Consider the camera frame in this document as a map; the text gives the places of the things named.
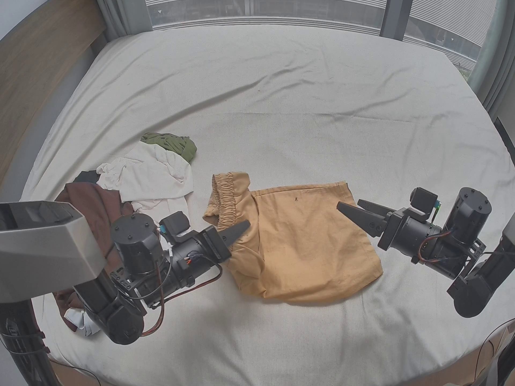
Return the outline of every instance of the mattress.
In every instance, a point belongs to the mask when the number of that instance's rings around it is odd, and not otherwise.
[[[228,171],[248,172],[253,190],[346,180],[356,200],[395,208],[421,186],[439,195],[440,225],[460,188],[473,187],[492,203],[480,235],[490,249],[515,210],[510,156],[458,70],[396,40],[274,25],[117,39],[52,127],[23,199],[55,198],[146,131],[195,141],[187,204],[197,230],[211,175]],[[328,305],[245,296],[224,273],[168,302],[159,331],[128,346],[71,332],[52,295],[35,299],[35,314],[54,358],[120,386],[394,385],[450,365],[515,317],[515,274],[479,316],[462,318],[451,280],[370,241],[383,276]]]

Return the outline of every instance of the folded shorts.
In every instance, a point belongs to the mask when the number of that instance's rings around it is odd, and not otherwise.
[[[332,302],[383,273],[367,235],[337,209],[355,205],[345,182],[249,191],[247,173],[213,176],[204,220],[250,228],[227,262],[241,292],[285,302]]]

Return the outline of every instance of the wall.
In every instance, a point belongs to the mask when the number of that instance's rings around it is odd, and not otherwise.
[[[47,0],[0,0],[0,39],[22,21],[33,10]],[[32,121],[31,128],[25,133],[24,152],[17,153],[8,171],[9,179],[0,192],[1,201],[17,200],[26,181],[30,168],[41,145],[57,115],[73,93],[78,82],[86,73],[93,61],[93,53],[89,49],[63,79],[62,84],[45,104],[41,112]],[[9,352],[0,345],[0,384],[9,386],[25,386],[26,382],[12,361]]]

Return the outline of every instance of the brown garment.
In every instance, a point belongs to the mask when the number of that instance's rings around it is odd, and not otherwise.
[[[134,213],[129,202],[122,204],[117,190],[104,190],[94,183],[68,183],[57,196],[56,201],[71,203],[75,209],[86,217],[93,236],[107,259],[104,270],[111,273],[122,264],[118,251],[111,240],[111,223],[123,215]],[[84,305],[73,289],[54,293],[59,313],[68,327],[76,331],[77,327],[64,318],[70,307],[83,309]]]
[[[363,230],[337,209],[354,204],[345,182],[249,191],[247,173],[213,176],[204,220],[219,230],[249,220],[227,267],[239,289],[285,302],[332,302],[383,273]]]

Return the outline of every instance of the green cloth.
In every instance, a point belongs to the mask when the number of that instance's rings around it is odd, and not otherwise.
[[[145,133],[141,141],[148,145],[159,145],[173,151],[190,163],[197,152],[197,146],[187,136],[176,136],[170,133]]]

